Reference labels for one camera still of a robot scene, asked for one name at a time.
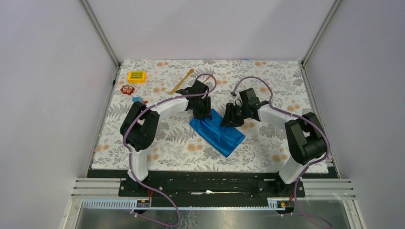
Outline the blue cloth napkin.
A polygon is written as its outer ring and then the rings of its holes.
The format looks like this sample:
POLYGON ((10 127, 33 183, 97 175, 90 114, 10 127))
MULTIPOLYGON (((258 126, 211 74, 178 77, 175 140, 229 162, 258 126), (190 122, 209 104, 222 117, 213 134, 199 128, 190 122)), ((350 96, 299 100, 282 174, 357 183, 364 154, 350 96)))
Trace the blue cloth napkin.
POLYGON ((213 148, 229 157, 244 141, 245 135, 235 127, 220 126, 223 118, 216 110, 211 109, 211 115, 204 120, 194 118, 189 125, 213 148))

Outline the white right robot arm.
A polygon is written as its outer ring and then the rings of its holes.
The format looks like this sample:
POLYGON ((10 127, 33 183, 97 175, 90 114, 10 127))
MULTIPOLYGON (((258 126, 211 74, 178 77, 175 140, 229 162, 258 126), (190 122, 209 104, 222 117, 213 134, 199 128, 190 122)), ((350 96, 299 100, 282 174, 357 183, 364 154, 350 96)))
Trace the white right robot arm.
POLYGON ((293 190, 292 183, 330 152, 320 121, 312 112, 297 115, 277 108, 269 101, 260 101, 252 88, 241 91, 239 95, 239 102, 226 104, 221 126, 240 127, 250 118, 285 131, 290 158, 278 172, 279 180, 274 183, 275 193, 285 197, 293 190))

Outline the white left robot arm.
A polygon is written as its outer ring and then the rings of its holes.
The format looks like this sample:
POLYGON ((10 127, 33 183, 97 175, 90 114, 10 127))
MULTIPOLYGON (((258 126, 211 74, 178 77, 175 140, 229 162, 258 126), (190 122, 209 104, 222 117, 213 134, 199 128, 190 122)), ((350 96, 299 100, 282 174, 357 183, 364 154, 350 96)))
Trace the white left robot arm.
POLYGON ((196 80, 191 87, 177 90, 172 97, 152 105, 135 102, 124 122, 120 133, 123 144, 129 150, 128 176, 132 179, 130 190, 136 196, 148 191, 147 149, 152 145, 159 121, 180 112, 191 110, 197 120, 212 119, 209 86, 196 80))

